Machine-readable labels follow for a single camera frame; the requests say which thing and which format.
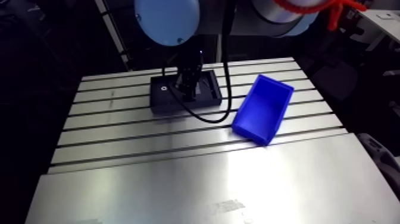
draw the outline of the black base block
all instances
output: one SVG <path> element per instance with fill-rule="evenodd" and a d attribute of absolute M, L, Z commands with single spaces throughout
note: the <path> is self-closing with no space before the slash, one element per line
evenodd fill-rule
<path fill-rule="evenodd" d="M 172 87 L 172 91 L 182 101 L 182 93 L 174 88 L 178 75 L 166 77 L 151 77 L 150 82 L 150 108 L 154 114 L 171 114 L 185 110 L 171 95 L 165 82 Z M 214 71 L 202 71 L 196 87 L 196 100 L 184 102 L 190 109 L 220 105 L 222 96 Z"/>

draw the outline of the metal worktable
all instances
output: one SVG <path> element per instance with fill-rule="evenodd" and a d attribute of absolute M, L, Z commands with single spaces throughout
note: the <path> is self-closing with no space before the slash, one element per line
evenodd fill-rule
<path fill-rule="evenodd" d="M 221 64 L 205 68 L 225 85 Z M 234 112 L 218 125 L 154 117 L 148 84 L 160 70 L 85 77 L 26 224 L 400 223 L 389 185 L 292 58 L 230 72 L 234 109 L 258 73 L 295 88 L 268 147 L 231 133 Z"/>
<path fill-rule="evenodd" d="M 229 126 L 260 73 L 295 88 L 285 119 L 271 144 L 347 133 L 293 58 L 240 61 L 229 66 L 233 111 L 226 121 L 216 125 L 200 122 L 185 112 L 173 118 L 151 113 L 150 78 L 161 75 L 161 69 L 84 77 L 49 173 L 253 147 L 232 134 Z M 206 64 L 206 69 L 214 69 L 226 98 L 222 64 Z M 174 73 L 176 68 L 166 71 Z M 220 107 L 195 111 L 216 119 L 226 107 L 224 99 Z"/>

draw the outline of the cable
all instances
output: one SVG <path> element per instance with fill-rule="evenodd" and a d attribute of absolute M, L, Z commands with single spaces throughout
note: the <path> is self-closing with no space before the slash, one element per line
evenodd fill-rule
<path fill-rule="evenodd" d="M 228 91 L 228 106 L 227 109 L 224 113 L 224 116 L 222 116 L 220 119 L 217 120 L 208 120 L 203 117 L 200 117 L 199 115 L 195 114 L 191 109 L 189 109 L 178 97 L 174 94 L 172 91 L 172 87 L 168 84 L 165 83 L 167 86 L 167 89 L 173 96 L 173 98 L 192 116 L 196 117 L 197 119 L 201 120 L 202 122 L 206 123 L 221 123 L 226 118 L 229 116 L 230 110 L 232 108 L 232 88 L 230 86 L 230 77 L 229 77 L 229 69 L 228 69 L 228 53 L 227 53 L 227 38 L 228 35 L 231 31 L 232 28 L 232 23 L 233 19 L 235 17 L 235 9 L 236 9 L 236 0 L 228 0 L 225 6 L 225 12 L 224 12 L 224 19 L 223 19 L 223 24 L 222 24 L 222 39 L 221 39 L 221 51 L 222 51 L 222 64 L 224 67 L 224 72 L 225 72 L 225 80 L 226 80 L 226 88 Z M 163 64 L 161 73 L 162 76 L 165 77 L 165 64 Z"/>

